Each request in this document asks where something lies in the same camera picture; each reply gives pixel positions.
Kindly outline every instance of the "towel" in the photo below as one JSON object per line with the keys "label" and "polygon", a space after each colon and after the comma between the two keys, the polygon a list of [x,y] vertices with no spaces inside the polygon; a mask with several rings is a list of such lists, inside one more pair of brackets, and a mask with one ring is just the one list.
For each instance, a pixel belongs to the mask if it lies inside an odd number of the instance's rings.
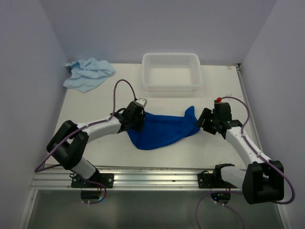
{"label": "towel", "polygon": [[114,72],[114,68],[107,61],[98,61],[94,58],[73,61],[65,66],[71,67],[72,77],[63,85],[84,93],[101,85]]}
{"label": "towel", "polygon": [[184,117],[154,115],[146,112],[142,131],[127,130],[132,143],[142,150],[157,149],[196,134],[195,108],[190,106]]}

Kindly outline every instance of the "gray floor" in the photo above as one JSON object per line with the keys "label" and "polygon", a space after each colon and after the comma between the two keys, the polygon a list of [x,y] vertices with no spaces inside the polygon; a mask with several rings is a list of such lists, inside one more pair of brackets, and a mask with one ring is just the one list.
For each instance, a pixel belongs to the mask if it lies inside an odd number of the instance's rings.
{"label": "gray floor", "polygon": [[[99,204],[81,203],[80,191],[40,191],[29,229],[195,229],[195,206],[205,192],[110,191]],[[249,205],[232,195],[229,204],[246,221],[247,229],[282,229],[275,204]],[[231,210],[206,199],[199,207],[204,229],[239,229]]]}

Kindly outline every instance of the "tabletop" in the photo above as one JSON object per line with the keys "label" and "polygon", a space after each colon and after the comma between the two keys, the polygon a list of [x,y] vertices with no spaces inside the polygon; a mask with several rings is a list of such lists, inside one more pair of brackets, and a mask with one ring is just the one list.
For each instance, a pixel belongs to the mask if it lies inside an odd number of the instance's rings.
{"label": "tabletop", "polygon": [[[141,64],[112,65],[115,73],[96,89],[87,93],[67,90],[55,131],[66,120],[85,123],[108,116],[112,112],[113,87],[119,79],[128,80],[137,98],[147,99],[145,110],[156,115],[184,116],[185,110],[194,105],[199,118],[205,107],[214,107],[217,97],[231,95],[244,100],[234,66],[202,65],[203,85],[197,92],[152,93],[142,85]],[[132,100],[129,86],[121,82],[116,93],[116,110],[126,107]],[[233,119],[243,123],[246,109],[234,100],[228,102]],[[246,132],[253,139],[250,125]],[[106,167],[214,168],[217,164],[232,163],[238,168],[246,168],[238,153],[220,134],[212,135],[202,129],[172,145],[148,151],[137,149],[126,132],[108,135],[90,142],[83,156],[96,166]],[[46,164],[57,162],[51,157]]]}

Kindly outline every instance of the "perforated basket bottom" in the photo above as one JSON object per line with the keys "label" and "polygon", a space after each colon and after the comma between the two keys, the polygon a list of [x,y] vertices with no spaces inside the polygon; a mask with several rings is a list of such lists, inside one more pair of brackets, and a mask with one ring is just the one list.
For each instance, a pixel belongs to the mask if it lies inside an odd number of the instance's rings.
{"label": "perforated basket bottom", "polygon": [[149,84],[154,85],[192,85],[188,68],[152,68]]}

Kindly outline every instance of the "laundry basket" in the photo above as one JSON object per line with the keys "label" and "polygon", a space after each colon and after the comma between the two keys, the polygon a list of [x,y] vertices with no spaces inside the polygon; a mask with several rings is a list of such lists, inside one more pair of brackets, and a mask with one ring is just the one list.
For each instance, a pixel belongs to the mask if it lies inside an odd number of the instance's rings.
{"label": "laundry basket", "polygon": [[142,60],[142,83],[151,92],[191,92],[202,84],[194,53],[147,53]]}

